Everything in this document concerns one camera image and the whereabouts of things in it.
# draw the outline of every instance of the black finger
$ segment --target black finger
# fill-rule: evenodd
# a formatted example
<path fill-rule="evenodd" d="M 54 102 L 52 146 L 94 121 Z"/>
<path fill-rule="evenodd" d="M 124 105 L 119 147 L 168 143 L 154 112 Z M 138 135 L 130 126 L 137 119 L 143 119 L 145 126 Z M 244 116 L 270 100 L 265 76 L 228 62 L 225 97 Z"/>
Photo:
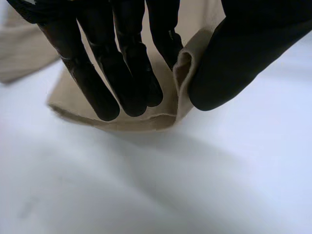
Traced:
<path fill-rule="evenodd" d="M 111 0 L 119 46 L 133 77 L 150 107 L 158 106 L 163 93 L 142 43 L 144 0 Z"/>
<path fill-rule="evenodd" d="M 311 0 L 224 0 L 227 17 L 214 32 L 189 86 L 191 102 L 212 110 L 312 30 Z"/>
<path fill-rule="evenodd" d="M 58 51 L 98 117 L 104 121 L 117 118 L 119 105 L 88 58 L 76 18 L 61 18 L 39 24 L 39 27 Z"/>
<path fill-rule="evenodd" d="M 183 48 L 181 37 L 175 32 L 180 0 L 146 0 L 154 44 L 172 70 Z"/>
<path fill-rule="evenodd" d="M 91 1 L 78 14 L 95 58 L 126 114 L 142 115 L 147 102 L 115 42 L 113 11 L 108 0 Z"/>

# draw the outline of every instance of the white table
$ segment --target white table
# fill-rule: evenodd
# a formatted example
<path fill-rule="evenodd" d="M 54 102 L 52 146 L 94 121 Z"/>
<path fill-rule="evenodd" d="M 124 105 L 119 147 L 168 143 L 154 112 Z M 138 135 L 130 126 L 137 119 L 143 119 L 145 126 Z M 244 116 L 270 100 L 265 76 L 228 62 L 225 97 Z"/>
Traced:
<path fill-rule="evenodd" d="M 60 62 L 0 86 L 0 232 L 311 234 L 310 38 L 166 133 L 58 119 L 45 100 Z"/>

